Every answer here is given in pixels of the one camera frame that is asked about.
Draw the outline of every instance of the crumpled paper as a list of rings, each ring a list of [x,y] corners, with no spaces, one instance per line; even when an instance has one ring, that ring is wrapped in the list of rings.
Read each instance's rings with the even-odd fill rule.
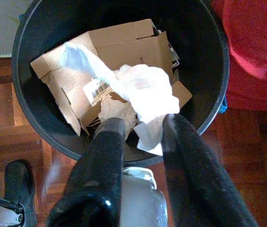
[[[129,102],[121,102],[114,100],[110,95],[106,96],[101,102],[101,112],[99,113],[99,119],[104,122],[109,118],[117,117],[121,118],[125,122],[126,133],[125,140],[127,139],[131,129],[136,125],[136,113],[133,110]]]
[[[172,95],[169,77],[157,67],[123,65],[112,71],[91,51],[79,44],[65,43],[60,64],[87,71],[105,81],[120,97],[131,103],[141,124],[134,130],[139,136],[138,149],[163,155],[163,121],[167,114],[178,114],[178,98]]]

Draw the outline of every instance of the black shoe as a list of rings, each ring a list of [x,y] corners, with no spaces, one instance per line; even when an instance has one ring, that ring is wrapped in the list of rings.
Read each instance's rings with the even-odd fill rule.
[[[22,227],[35,227],[37,224],[34,211],[34,180],[31,167],[20,160],[9,163],[5,168],[4,199],[24,208]]]

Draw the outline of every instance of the black trash can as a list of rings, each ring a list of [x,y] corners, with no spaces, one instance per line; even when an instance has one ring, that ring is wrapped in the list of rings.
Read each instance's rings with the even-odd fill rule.
[[[181,63],[180,81],[193,94],[181,109],[202,134],[216,116],[229,77],[229,53],[222,26],[202,0],[34,0],[19,25],[12,53],[13,81],[19,103],[35,130],[54,148],[73,159],[87,150],[92,136],[78,137],[66,123],[47,86],[30,62],[88,30],[151,18],[167,32]],[[125,165],[148,166],[162,157],[136,148],[127,139]]]

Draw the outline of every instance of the wood panel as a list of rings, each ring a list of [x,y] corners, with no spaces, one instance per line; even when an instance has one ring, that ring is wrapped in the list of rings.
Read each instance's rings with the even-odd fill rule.
[[[203,135],[224,165],[261,227],[267,227],[267,112],[229,109],[219,114]],[[33,168],[38,226],[61,197],[76,163],[53,149],[30,126],[11,84],[11,61],[0,59],[0,196],[4,168],[25,159]],[[174,226],[164,166],[150,167],[168,202],[169,226]]]

